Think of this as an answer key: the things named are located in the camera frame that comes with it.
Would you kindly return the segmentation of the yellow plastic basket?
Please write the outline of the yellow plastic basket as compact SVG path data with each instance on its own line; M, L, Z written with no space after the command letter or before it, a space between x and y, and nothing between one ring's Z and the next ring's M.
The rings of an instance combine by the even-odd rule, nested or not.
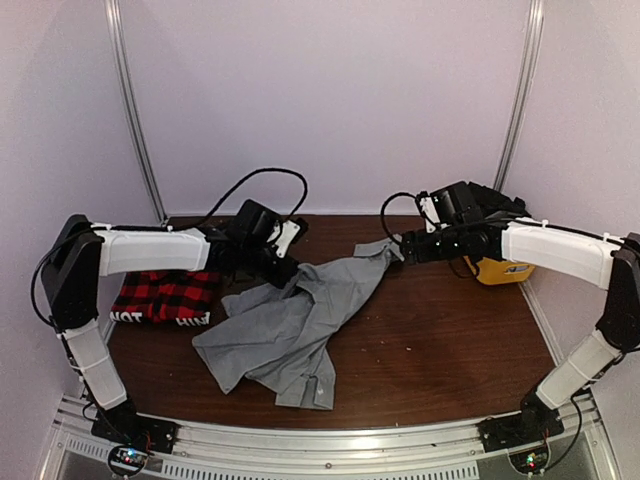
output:
M497 261L482 258L473 261L465 256L464 261L472 275L483 285L494 286L526 281L535 270L535 266L527 263Z

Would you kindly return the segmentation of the grey long sleeve shirt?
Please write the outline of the grey long sleeve shirt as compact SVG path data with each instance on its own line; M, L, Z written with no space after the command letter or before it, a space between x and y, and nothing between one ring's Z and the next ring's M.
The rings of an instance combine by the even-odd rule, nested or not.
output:
M403 259L383 239L356 245L349 257L303 263L281 289L263 284L224 297L226 320L192 345L225 394L248 379L274 392L278 406L332 410L336 372L327 343Z

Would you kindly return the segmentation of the red black plaid shirt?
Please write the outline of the red black plaid shirt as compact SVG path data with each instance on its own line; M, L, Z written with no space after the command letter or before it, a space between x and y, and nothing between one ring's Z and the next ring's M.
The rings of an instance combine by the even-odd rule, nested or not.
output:
M118 323L206 326L220 281L221 275L216 272L129 272L109 318Z

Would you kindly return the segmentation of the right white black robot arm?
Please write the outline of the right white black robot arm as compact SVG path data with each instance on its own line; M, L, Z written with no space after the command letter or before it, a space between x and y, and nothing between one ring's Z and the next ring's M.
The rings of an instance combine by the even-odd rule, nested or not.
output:
M523 402L513 419L519 440L535 440L551 413L639 349L639 236L590 233L536 220L524 200L459 181L411 195L424 225L404 233L402 254L411 264L466 257L527 264L590 285L605 295L592 330Z

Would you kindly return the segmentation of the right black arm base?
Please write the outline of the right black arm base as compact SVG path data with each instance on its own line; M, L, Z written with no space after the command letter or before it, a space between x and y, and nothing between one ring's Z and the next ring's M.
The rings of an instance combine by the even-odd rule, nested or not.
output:
M551 464L549 440L564 433L557 408L546 406L529 392L520 411L502 417L488 417L477 424L485 453L507 450L517 473L542 474Z

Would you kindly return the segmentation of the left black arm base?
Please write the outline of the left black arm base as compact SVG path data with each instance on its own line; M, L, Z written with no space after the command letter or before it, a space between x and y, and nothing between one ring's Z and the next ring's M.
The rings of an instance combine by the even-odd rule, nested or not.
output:
M173 421L140 415L132 400L106 409L95 401L91 434L108 440L107 467L116 476L129 479L141 473L157 454L172 454L178 425Z

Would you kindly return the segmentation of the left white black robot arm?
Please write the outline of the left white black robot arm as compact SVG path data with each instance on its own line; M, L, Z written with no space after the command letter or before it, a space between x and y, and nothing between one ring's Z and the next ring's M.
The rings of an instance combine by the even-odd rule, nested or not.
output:
M45 323L61 340L94 401L108 410L103 422L111 434L133 444L143 436L144 424L122 406L128 393L99 327L100 280L144 271L242 271L282 288L298 268L288 250L307 229L304 219L284 218L254 200L245 201L220 226L207 220L181 226L115 226L92 223L83 214L67 219L32 282L42 285L46 296Z

